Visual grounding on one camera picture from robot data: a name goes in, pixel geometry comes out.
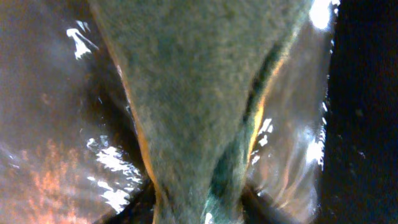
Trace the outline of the yellow green scrub sponge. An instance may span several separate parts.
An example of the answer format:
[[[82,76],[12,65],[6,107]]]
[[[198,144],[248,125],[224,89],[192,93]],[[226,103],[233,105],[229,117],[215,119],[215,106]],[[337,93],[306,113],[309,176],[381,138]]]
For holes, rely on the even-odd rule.
[[[266,89],[311,1],[90,1],[118,67],[154,223],[242,223]]]

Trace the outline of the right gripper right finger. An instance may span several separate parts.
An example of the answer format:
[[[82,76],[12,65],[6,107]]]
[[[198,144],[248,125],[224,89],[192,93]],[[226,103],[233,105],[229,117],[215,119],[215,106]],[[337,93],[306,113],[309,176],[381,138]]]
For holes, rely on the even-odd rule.
[[[248,185],[243,188],[241,202],[246,224],[291,224],[290,216],[272,207],[266,200],[257,196]]]

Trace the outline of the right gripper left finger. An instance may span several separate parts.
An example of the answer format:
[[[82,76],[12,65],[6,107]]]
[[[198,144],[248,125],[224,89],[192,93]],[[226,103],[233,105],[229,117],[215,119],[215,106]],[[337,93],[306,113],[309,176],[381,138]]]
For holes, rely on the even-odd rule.
[[[107,218],[105,224],[153,224],[154,209],[155,189],[149,182],[122,212]]]

